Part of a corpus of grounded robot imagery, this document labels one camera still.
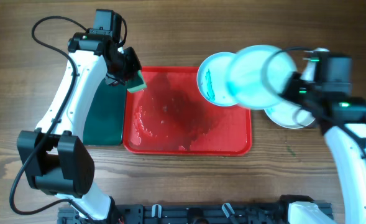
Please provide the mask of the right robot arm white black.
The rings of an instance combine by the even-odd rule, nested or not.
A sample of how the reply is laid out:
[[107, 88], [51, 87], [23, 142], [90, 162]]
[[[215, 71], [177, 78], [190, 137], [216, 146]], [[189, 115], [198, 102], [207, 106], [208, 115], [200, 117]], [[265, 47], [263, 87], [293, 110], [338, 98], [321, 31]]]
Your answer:
[[295, 72], [280, 96], [309, 111], [332, 153], [345, 206], [346, 223], [366, 223], [366, 99], [352, 96], [351, 58], [309, 50], [313, 77]]

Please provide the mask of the green yellow sponge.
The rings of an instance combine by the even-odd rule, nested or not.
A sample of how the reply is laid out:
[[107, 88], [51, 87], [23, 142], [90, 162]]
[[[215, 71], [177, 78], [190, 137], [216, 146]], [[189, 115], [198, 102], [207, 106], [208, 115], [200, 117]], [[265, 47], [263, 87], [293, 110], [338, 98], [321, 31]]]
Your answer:
[[127, 82], [127, 91], [129, 93], [136, 93], [140, 90], [143, 90], [147, 87], [146, 82], [143, 78], [141, 70], [139, 70], [132, 79]]

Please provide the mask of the white plate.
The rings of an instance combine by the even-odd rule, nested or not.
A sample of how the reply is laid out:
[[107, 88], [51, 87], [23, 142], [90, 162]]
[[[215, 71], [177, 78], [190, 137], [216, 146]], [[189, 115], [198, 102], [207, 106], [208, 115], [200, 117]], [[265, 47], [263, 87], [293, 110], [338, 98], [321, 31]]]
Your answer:
[[309, 127], [315, 122], [315, 118], [310, 112], [287, 101], [266, 108], [264, 112], [275, 124], [288, 129]]
[[227, 68], [235, 57], [232, 52], [210, 55], [199, 66], [197, 86], [201, 95], [216, 106], [229, 107], [237, 104], [227, 89]]
[[278, 94], [295, 71], [293, 59], [278, 47], [253, 45], [238, 51], [228, 65], [227, 89], [239, 106], [264, 110], [282, 101]]

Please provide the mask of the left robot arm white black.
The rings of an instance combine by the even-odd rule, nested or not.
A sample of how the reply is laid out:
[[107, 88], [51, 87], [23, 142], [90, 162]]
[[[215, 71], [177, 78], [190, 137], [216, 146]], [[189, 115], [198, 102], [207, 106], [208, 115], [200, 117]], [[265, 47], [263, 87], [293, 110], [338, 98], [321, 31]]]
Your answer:
[[[17, 138], [22, 167], [9, 195], [14, 213], [33, 215], [66, 202], [86, 222], [121, 221], [114, 199], [94, 183], [94, 161], [83, 144], [83, 133], [101, 82], [126, 85], [131, 93], [145, 88], [139, 59], [132, 47], [122, 47], [124, 43], [114, 31], [99, 29], [70, 39], [63, 54], [67, 67], [52, 104], [33, 131], [21, 131]], [[15, 194], [22, 175], [32, 189], [58, 200], [33, 211], [19, 210]]]

